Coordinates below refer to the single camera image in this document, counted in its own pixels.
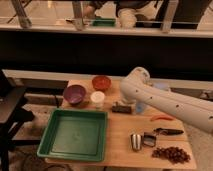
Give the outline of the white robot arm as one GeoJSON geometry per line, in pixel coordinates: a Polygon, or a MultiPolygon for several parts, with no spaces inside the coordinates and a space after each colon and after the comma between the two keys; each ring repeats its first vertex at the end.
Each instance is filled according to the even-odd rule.
{"type": "Polygon", "coordinates": [[[124,99],[145,103],[213,134],[213,102],[154,88],[149,85],[149,79],[150,74],[145,68],[134,68],[120,82],[124,99]]]}

